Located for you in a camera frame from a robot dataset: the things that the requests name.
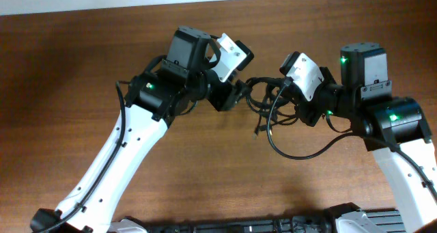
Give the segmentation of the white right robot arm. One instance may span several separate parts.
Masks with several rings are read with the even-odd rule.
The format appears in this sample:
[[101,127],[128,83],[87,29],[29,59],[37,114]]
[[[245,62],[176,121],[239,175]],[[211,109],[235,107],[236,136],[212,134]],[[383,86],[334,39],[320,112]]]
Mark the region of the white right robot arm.
[[281,73],[292,84],[298,119],[315,126],[330,115],[350,121],[349,136],[364,140],[393,192],[407,232],[436,231],[436,157],[432,132],[419,103],[394,97],[386,51],[378,43],[341,48],[341,83],[298,51]]

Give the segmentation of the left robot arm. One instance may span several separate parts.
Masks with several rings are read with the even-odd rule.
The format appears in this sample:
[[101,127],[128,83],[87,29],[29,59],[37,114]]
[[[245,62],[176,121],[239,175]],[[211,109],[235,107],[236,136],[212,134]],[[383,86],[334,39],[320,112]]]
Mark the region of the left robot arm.
[[149,151],[199,101],[208,101],[217,111],[232,109],[249,92],[236,74],[253,57],[245,44],[226,34],[178,27],[169,51],[131,78],[126,92],[118,92],[117,122],[80,182],[55,209],[39,209],[31,230],[116,231],[115,209]]

